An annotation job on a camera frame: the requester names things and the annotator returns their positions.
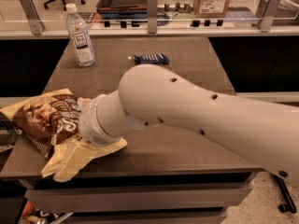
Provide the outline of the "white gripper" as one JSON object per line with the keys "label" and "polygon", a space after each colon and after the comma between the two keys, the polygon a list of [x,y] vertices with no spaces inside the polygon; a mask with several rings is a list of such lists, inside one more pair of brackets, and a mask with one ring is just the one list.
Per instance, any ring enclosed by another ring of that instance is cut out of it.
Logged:
{"label": "white gripper", "polygon": [[54,174],[57,182],[71,180],[83,167],[85,167],[96,154],[95,147],[106,147],[121,140],[120,137],[113,137],[107,134],[101,127],[97,116],[99,102],[106,97],[100,94],[94,99],[79,97],[77,100],[81,113],[78,118],[78,132],[85,142],[72,142]]}

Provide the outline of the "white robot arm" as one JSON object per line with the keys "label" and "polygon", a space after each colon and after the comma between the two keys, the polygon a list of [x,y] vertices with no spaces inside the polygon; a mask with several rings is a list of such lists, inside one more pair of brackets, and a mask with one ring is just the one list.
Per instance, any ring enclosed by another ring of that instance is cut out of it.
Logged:
{"label": "white robot arm", "polygon": [[78,131],[95,147],[154,125],[203,135],[294,185],[299,182],[299,110],[208,91],[158,65],[129,69],[119,87],[82,109]]}

